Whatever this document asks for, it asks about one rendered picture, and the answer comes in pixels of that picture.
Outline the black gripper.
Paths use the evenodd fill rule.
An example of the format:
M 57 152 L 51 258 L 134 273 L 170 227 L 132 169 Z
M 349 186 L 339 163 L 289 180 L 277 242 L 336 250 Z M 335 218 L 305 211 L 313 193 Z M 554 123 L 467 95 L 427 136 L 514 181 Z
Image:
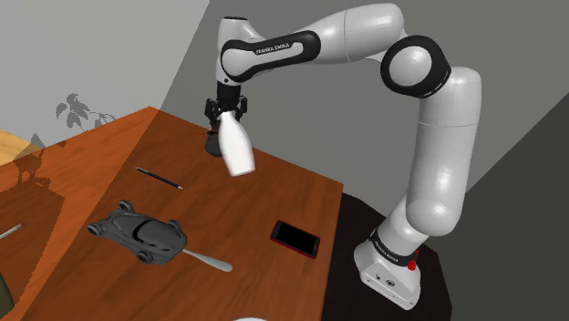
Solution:
M 207 98 L 204 115 L 210 122 L 211 131 L 218 131 L 221 121 L 219 117 L 222 111 L 233 111 L 237 121 L 240 121 L 243 114 L 248 110 L 248 99 L 241 96 L 241 86 L 230 86 L 222 82 L 217 82 L 216 99 Z

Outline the white bottle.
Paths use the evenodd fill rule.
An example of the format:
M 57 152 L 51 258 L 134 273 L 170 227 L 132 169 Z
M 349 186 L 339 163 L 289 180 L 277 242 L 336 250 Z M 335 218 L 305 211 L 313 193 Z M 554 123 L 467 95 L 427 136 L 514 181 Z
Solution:
M 224 111 L 219 119 L 219 146 L 228 172 L 232 177 L 253 172 L 253 147 L 244 127 L 231 111 Z

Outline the brown wooden table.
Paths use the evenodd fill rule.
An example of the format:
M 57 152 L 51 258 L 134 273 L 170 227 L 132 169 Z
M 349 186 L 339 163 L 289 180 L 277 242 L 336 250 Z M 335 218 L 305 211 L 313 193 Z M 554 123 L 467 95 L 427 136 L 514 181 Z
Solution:
M 231 177 L 204 129 L 154 108 L 0 167 L 0 272 L 16 301 L 0 321 L 321 321 L 342 185 L 264 152 Z M 179 190 L 134 169 L 180 184 Z M 188 255 L 143 264 L 89 223 L 121 200 L 174 219 Z M 320 238 L 316 259 L 270 239 L 281 220 Z

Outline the dark blue pencil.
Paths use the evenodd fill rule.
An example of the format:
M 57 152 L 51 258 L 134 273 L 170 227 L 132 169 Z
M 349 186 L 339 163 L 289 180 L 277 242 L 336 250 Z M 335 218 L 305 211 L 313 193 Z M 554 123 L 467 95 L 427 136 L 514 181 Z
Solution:
M 146 175 L 148 175 L 148 176 L 150 176 L 150 177 L 152 177 L 152 178 L 154 178 L 154 179 L 157 179 L 157 180 L 159 180 L 159 181 L 162 181 L 162 182 L 164 182 L 164 183 L 167 183 L 167 184 L 169 184 L 169 185 L 171 185 L 171 186 L 173 186 L 173 187 L 175 187 L 175 188 L 177 188 L 177 189 L 179 189 L 179 190 L 183 190 L 183 187 L 180 186 L 180 184 L 175 183 L 175 182 L 173 182 L 173 181 L 169 181 L 169 180 L 167 180 L 167 179 L 161 177 L 160 175 L 157 175 L 157 174 L 155 174 L 155 173 L 152 173 L 152 172 L 147 171 L 147 170 L 145 170 L 145 169 L 143 169 L 143 168 L 140 168 L 140 167 L 134 167 L 134 169 L 137 170 L 137 171 L 139 171 L 139 172 L 142 172 L 142 173 L 144 173 L 144 174 L 146 174 Z

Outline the black phone with red edge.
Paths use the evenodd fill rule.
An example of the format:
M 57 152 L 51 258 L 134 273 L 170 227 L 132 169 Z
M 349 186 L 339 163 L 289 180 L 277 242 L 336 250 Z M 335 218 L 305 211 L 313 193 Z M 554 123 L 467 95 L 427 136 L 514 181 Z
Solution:
M 311 259 L 316 259 L 320 238 L 290 223 L 278 220 L 271 232 L 270 239 Z

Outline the grey toy car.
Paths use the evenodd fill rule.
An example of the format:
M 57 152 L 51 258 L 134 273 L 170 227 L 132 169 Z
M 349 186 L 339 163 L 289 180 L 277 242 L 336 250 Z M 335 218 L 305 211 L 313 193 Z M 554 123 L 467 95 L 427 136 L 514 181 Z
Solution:
M 167 264 L 187 244 L 187 235 L 175 220 L 159 221 L 138 213 L 127 200 L 108 218 L 90 223 L 87 231 L 124 246 L 144 264 Z

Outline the silver spoon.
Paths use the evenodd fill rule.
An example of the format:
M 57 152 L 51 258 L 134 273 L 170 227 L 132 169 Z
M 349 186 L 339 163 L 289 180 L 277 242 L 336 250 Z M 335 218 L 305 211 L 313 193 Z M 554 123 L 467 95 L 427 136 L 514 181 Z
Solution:
M 224 261 L 212 258 L 207 255 L 197 254 L 187 249 L 182 249 L 181 251 L 223 272 L 229 273 L 233 270 L 233 266 Z

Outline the dark robot stand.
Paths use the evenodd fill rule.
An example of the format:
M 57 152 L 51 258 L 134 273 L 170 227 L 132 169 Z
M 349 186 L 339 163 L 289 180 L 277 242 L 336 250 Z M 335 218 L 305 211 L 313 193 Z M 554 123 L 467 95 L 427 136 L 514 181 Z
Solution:
M 409 311 L 361 282 L 353 252 L 383 221 L 381 213 L 358 198 L 342 195 L 321 321 L 451 321 L 438 254 L 425 244 L 419 248 L 420 297 Z

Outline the silver pen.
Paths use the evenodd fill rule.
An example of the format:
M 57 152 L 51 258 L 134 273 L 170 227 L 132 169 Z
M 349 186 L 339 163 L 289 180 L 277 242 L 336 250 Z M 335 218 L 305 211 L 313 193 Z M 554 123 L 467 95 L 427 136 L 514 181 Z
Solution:
M 18 230 L 21 229 L 23 226 L 25 226 L 25 224 L 24 224 L 24 223 L 20 223 L 20 224 L 18 224 L 18 225 L 16 225 L 16 226 L 10 228 L 9 230 L 7 230 L 7 231 L 1 233 L 1 234 L 0 234 L 0 240 L 5 239 L 7 236 L 9 236 L 10 234 L 12 234 L 12 233 L 18 231 Z

